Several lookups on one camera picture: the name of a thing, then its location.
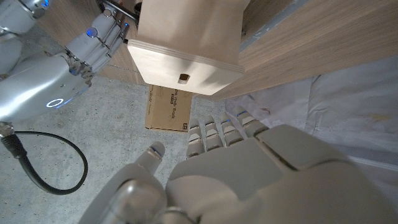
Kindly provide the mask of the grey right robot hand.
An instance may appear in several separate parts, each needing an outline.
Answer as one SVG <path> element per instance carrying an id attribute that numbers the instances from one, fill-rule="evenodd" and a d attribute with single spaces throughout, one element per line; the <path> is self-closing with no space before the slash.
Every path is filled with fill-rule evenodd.
<path id="1" fill-rule="evenodd" d="M 4 0 L 1 3 L 1 122 L 15 123 L 62 107 L 91 86 L 91 81 L 125 43 L 139 15 L 120 1 L 98 1 L 101 13 L 64 50 L 21 59 L 21 35 L 44 16 L 51 1 Z"/>

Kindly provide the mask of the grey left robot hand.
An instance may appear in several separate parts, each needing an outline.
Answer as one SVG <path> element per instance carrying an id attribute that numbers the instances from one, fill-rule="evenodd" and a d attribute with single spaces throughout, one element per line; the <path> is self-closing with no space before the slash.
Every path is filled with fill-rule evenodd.
<path id="1" fill-rule="evenodd" d="M 160 142 L 101 189 L 81 223 L 396 223 L 397 212 L 347 156 L 286 124 L 269 128 L 242 107 L 189 124 L 187 158 L 166 185 Z"/>

